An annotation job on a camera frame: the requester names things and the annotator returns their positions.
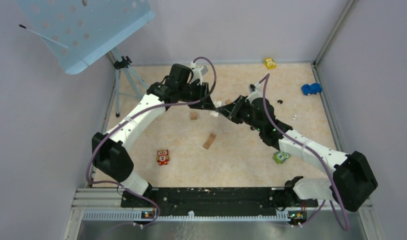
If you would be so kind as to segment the white earbud charging case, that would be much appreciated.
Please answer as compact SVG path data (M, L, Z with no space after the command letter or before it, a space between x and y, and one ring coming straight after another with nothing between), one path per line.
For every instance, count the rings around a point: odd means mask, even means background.
M222 101L221 100L214 100L213 101L213 105L214 105L214 110L210 110L209 111L209 114L210 114L210 116L212 116L212 117L218 117L219 116L219 113L217 112L217 108L219 108L219 107L221 107L222 106Z

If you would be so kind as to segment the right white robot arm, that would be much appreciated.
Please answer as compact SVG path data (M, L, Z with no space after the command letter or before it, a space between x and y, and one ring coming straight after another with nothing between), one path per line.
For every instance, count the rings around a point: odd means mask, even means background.
M275 116L274 107L262 95L239 96L216 111L235 124L247 124L258 131L269 147L301 158L326 174L326 178L297 177L285 191L285 201L298 206L307 199L335 201L356 212L379 184L366 156L323 146L299 133Z

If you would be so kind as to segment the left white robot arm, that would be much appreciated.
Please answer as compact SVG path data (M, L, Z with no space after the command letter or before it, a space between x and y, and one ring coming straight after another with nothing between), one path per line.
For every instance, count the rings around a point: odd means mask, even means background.
M140 207L150 204L151 185L135 172L128 150L150 123L171 106L213 110L209 96L214 88L203 81L207 72L206 66L194 62L190 66L172 65L169 74L153 83L122 121L106 133L98 132L92 137L92 165L133 192L132 199Z

